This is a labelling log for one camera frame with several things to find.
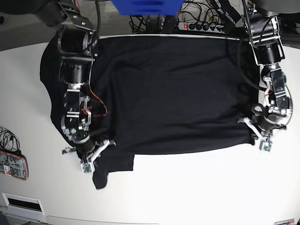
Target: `gray carpet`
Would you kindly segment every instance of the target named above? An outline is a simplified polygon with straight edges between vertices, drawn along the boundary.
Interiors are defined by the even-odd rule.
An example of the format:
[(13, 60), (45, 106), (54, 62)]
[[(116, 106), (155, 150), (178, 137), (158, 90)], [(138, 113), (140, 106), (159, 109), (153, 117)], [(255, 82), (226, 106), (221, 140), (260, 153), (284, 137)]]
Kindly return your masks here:
[[(243, 8), (240, 0), (230, 0), (230, 3), (239, 13), (242, 13)], [(110, 1), (100, 2), (99, 4), (101, 10), (101, 36), (131, 34), (128, 16), (121, 16)], [(79, 5), (81, 14), (89, 18), (96, 27), (97, 14), (95, 3), (88, 0), (79, 0)], [(199, 9), (192, 4), (185, 10), (198, 16)], [(55, 29), (46, 27), (33, 15), (2, 14), (2, 16), (4, 16), (5, 21), (0, 25), (0, 51), (48, 42), (56, 32)], [(187, 20), (191, 19), (189, 15), (184, 15), (184, 17)]]

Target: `air vent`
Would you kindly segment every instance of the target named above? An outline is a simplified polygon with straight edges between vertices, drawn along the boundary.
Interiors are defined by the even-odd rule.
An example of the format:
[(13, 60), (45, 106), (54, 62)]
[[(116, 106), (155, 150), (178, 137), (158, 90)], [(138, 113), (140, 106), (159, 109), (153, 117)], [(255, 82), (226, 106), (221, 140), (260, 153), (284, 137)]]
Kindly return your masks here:
[(39, 222), (45, 214), (39, 199), (7, 193), (2, 193), (2, 196), (7, 206), (7, 216)]

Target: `circuit board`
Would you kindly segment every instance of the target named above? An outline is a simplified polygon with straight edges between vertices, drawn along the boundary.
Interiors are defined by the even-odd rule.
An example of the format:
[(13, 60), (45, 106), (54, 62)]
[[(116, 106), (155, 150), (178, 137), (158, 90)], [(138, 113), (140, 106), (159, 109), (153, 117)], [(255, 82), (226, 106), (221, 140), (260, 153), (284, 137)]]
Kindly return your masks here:
[(16, 156), (0, 150), (0, 173), (21, 180), (28, 178), (28, 166), (25, 156)]

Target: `black t-shirt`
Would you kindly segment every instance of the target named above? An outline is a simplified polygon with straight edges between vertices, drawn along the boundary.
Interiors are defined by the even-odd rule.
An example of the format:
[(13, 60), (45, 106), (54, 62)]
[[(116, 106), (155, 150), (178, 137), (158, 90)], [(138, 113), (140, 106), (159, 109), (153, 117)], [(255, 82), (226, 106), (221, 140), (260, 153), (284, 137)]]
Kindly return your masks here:
[[(236, 59), (233, 40), (145, 36), (99, 40), (90, 83), (108, 115), (93, 117), (90, 129), (105, 127), (107, 132), (96, 138), (110, 138), (117, 145), (97, 159), (96, 188), (105, 187), (109, 172), (133, 170), (135, 154), (191, 153), (251, 143), (251, 130), (237, 121), (251, 115), (258, 91), (245, 83)], [(248, 44), (241, 59), (244, 71), (258, 84), (259, 68)], [(66, 85), (59, 83), (59, 67), (54, 37), (43, 54), (40, 78), (51, 98), (52, 122), (62, 133)], [(90, 103), (94, 112), (104, 112), (96, 100)]]

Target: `white table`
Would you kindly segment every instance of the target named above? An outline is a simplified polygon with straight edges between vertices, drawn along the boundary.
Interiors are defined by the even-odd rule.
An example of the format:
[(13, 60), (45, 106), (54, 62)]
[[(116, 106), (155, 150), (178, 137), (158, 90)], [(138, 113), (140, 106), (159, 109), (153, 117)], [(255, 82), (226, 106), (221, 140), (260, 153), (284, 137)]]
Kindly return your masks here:
[(300, 217), (300, 50), (281, 63), (294, 101), (287, 131), (270, 153), (243, 144), (209, 152), (136, 156), (133, 172), (109, 174), (96, 190), (50, 120), (39, 80), (47, 44), (0, 52), (0, 125), (20, 139), (27, 181), (0, 174), (0, 191), (41, 200), (45, 215), (90, 221), (161, 225), (272, 225)]

